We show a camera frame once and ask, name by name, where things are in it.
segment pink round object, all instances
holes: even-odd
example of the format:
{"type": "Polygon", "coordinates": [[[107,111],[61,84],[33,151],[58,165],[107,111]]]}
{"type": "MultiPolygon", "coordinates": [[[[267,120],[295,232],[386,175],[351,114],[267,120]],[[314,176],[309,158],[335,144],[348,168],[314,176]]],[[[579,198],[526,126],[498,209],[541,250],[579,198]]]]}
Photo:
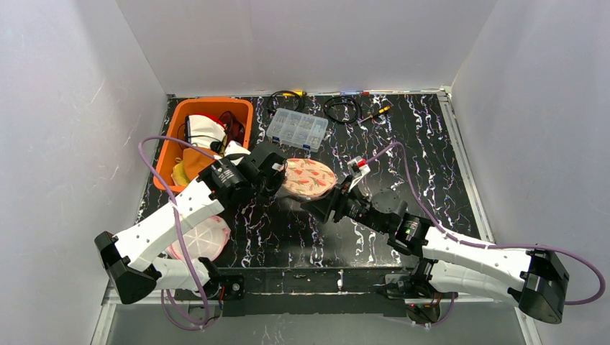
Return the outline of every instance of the pink round object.
{"type": "MultiPolygon", "coordinates": [[[[191,259],[207,257],[215,260],[229,241],[231,230],[224,219],[212,216],[197,224],[183,235],[188,255],[191,259]]],[[[168,253],[174,259],[183,260],[184,255],[180,242],[175,241],[168,247],[168,253]]]]}
{"type": "Polygon", "coordinates": [[[316,198],[331,190],[337,177],[326,165],[306,158],[288,159],[283,187],[295,196],[316,198]]]}

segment cable connector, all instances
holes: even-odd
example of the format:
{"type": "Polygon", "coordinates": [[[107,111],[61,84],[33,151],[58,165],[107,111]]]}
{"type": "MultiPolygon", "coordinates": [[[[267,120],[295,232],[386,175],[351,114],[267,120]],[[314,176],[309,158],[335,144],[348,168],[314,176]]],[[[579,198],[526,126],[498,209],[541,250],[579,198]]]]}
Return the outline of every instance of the cable connector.
{"type": "Polygon", "coordinates": [[[371,115],[358,120],[358,125],[361,125],[364,121],[367,121],[367,120],[370,120],[370,119],[374,119],[377,116],[386,114],[388,111],[390,111],[390,108],[391,108],[391,106],[384,106],[383,108],[377,110],[376,113],[372,113],[371,115]]]}
{"type": "MultiPolygon", "coordinates": [[[[299,95],[300,97],[305,97],[305,96],[307,96],[307,92],[305,92],[305,91],[292,91],[292,92],[296,93],[296,94],[297,94],[297,95],[299,95]]],[[[286,93],[282,94],[282,96],[284,96],[284,97],[292,97],[292,96],[294,96],[294,95],[293,95],[292,93],[288,93],[288,92],[286,92],[286,93]]]]}
{"type": "Polygon", "coordinates": [[[340,91],[339,96],[369,96],[368,91],[340,91]]]}
{"type": "Polygon", "coordinates": [[[347,162],[347,166],[351,167],[355,174],[350,189],[348,190],[351,191],[368,173],[370,173],[370,167],[361,156],[351,159],[347,162]]]}

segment white enclosure wall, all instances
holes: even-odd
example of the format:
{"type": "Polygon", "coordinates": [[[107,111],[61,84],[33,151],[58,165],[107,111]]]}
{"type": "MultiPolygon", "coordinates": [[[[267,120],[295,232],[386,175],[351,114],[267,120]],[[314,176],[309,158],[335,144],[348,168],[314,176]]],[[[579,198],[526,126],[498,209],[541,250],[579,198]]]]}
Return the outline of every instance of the white enclosure wall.
{"type": "Polygon", "coordinates": [[[450,85],[492,0],[117,0],[166,93],[450,85]]]}
{"type": "Polygon", "coordinates": [[[88,344],[165,94],[114,0],[0,5],[0,343],[88,344]]]}
{"type": "MultiPolygon", "coordinates": [[[[501,243],[571,249],[610,277],[610,3],[500,0],[453,88],[501,243]]],[[[568,299],[597,279],[565,259],[568,299]]],[[[610,298],[540,324],[545,344],[608,344],[610,298]]]]}

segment yellow cable connector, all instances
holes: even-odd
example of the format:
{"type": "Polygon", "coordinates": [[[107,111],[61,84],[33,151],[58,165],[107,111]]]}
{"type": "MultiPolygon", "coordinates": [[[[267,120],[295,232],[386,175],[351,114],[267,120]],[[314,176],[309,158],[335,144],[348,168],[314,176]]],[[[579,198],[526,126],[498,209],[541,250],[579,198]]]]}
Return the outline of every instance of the yellow cable connector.
{"type": "MultiPolygon", "coordinates": [[[[307,92],[305,92],[305,91],[292,91],[292,92],[296,93],[297,95],[299,95],[301,97],[307,96],[307,92]]],[[[292,96],[294,96],[292,93],[284,93],[283,95],[285,97],[292,97],[292,96]]]]}
{"type": "Polygon", "coordinates": [[[387,113],[390,110],[390,106],[385,106],[382,109],[379,109],[379,115],[387,113]]]}

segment screwdriver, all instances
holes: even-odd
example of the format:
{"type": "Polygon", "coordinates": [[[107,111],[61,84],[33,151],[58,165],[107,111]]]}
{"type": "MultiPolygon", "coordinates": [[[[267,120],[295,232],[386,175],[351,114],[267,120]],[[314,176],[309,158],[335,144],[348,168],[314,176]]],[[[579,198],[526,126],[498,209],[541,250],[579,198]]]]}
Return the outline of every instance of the screwdriver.
{"type": "Polygon", "coordinates": [[[367,117],[365,117],[363,119],[358,120],[358,126],[360,126],[364,121],[373,119],[373,118],[375,118],[375,117],[377,117],[379,115],[383,115],[383,114],[387,113],[389,110],[390,110],[390,106],[385,106],[382,109],[379,109],[379,111],[377,111],[376,113],[372,113],[371,115],[369,115],[369,116],[367,116],[367,117]]]}

